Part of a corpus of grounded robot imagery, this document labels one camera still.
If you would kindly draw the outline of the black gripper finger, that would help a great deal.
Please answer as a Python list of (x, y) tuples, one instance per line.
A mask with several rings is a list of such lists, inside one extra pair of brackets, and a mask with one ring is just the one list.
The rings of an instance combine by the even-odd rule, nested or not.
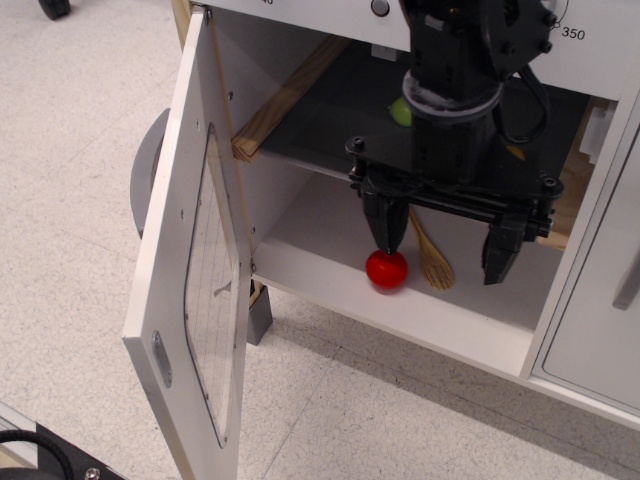
[(505, 213), (489, 225), (482, 250), (484, 284), (502, 283), (513, 266), (526, 231), (526, 219), (517, 213)]
[(409, 218), (409, 194), (399, 184), (367, 176), (360, 186), (363, 211), (377, 247), (393, 255), (401, 245)]

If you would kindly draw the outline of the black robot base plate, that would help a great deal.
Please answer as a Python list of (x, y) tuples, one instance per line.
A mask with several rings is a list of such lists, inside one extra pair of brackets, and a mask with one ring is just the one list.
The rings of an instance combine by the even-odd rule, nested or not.
[(25, 459), (26, 466), (2, 467), (2, 479), (125, 479), (112, 467), (47, 430), (4, 430), (1, 448), (7, 454), (25, 447), (35, 460)]

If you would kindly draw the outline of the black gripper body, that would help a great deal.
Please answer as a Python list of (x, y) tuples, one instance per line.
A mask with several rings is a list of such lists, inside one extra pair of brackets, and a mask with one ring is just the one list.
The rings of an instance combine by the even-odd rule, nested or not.
[(399, 184), (409, 194), (409, 207), (417, 204), (489, 225), (505, 213), (517, 213), (526, 219), (524, 241), (547, 237), (553, 204), (563, 191), (559, 176), (533, 161), (520, 161), (507, 146), (520, 147), (543, 136), (551, 103), (531, 69), (519, 75), (542, 111), (539, 123), (520, 135), (506, 128), (502, 83), (489, 83), (477, 93), (454, 99), (405, 76), (402, 97), (412, 113), (411, 167), (403, 170), (393, 164), (392, 150), (401, 144), (397, 135), (387, 143), (350, 138), (345, 144), (353, 161), (349, 177), (359, 197), (362, 181), (371, 175)]

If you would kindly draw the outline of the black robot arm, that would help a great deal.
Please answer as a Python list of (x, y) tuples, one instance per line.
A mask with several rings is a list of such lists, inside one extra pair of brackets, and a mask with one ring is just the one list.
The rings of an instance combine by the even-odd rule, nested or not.
[(555, 15), (539, 1), (405, 1), (411, 62), (406, 134), (345, 145), (377, 247), (395, 253), (412, 205), (485, 222), (486, 284), (502, 282), (521, 246), (550, 233), (563, 191), (558, 161), (522, 159), (542, 137), (549, 96), (531, 69), (551, 50)]

